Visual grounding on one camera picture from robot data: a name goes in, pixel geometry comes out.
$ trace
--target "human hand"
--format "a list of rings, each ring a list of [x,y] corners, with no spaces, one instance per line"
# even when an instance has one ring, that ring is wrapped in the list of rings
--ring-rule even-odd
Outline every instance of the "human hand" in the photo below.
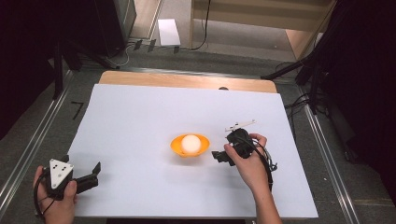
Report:
[[[35,182],[43,173],[43,166],[38,166],[35,171]],[[71,224],[73,223],[75,215],[75,203],[77,202],[77,182],[70,181],[64,190],[64,199],[61,201],[53,201],[47,196],[47,191],[44,183],[40,183],[37,190],[37,199],[40,204],[40,209],[44,212],[44,217],[47,224]]]
[[[257,133],[251,133],[249,136],[253,139],[257,139],[259,141],[259,144],[265,147],[267,139],[264,136]],[[262,160],[260,159],[260,156],[259,154],[257,154],[256,151],[253,151],[250,157],[248,157],[247,159],[243,159],[238,155],[238,153],[230,144],[224,145],[224,149],[227,155],[235,163],[239,174],[242,176],[242,179],[253,191],[253,193],[257,190],[269,189],[268,176],[265,171],[265,167],[262,164]],[[257,147],[257,149],[262,155],[264,154],[262,147]]]

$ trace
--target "metal rail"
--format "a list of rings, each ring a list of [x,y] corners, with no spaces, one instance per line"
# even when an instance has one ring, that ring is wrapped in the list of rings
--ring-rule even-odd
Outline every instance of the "metal rail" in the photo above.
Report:
[[[5,185],[0,191],[0,221],[3,218],[12,198],[14,197],[18,187],[20,186],[23,177],[25,176],[35,154],[40,149],[41,143],[45,138],[47,131],[50,128],[51,123],[55,119],[59,109],[61,108],[64,98],[69,90],[69,84],[73,79],[73,73],[69,70],[64,76],[64,90],[61,92],[57,100],[52,101],[49,105],[44,118],[38,125],[35,133],[33,134],[30,142],[23,151],[17,165],[14,167],[11,175],[6,181]]]

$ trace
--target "table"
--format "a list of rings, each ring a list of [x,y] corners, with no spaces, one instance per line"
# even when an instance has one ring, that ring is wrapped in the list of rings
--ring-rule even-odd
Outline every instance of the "table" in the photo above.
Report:
[[[297,60],[304,57],[320,32],[324,32],[335,0],[212,0],[210,21],[286,29]],[[206,19],[208,0],[192,0],[190,46],[193,19]]]
[[[225,87],[228,88],[230,91],[259,91],[276,93],[276,86],[274,82],[269,80],[204,77],[158,73],[106,71],[102,74],[99,83],[160,87],[184,87],[214,90]]]
[[[79,168],[75,175],[102,163],[99,186],[80,195],[76,215],[255,217],[251,192],[236,168],[219,164],[210,151],[222,150],[229,123],[259,118],[247,131],[272,139],[267,148],[282,163],[273,174],[280,215],[317,217],[280,95],[273,92],[268,80],[104,72],[69,150]],[[180,158],[168,143],[185,132],[208,137],[208,151]]]

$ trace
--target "wrist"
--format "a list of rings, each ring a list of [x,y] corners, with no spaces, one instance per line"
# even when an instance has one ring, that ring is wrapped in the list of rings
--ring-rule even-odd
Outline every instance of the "wrist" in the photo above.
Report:
[[[253,194],[253,198],[256,201],[256,203],[272,198],[272,193],[268,185],[261,185],[260,188],[256,187],[256,188],[251,188],[250,190]]]

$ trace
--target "black curtain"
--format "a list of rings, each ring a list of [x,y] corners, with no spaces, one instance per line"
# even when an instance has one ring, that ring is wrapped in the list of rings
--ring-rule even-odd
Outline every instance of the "black curtain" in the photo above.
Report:
[[[54,79],[51,1],[0,0],[0,139]]]
[[[350,10],[321,51],[328,75],[320,87],[355,136],[346,141],[381,175],[396,204],[396,1],[339,1]]]

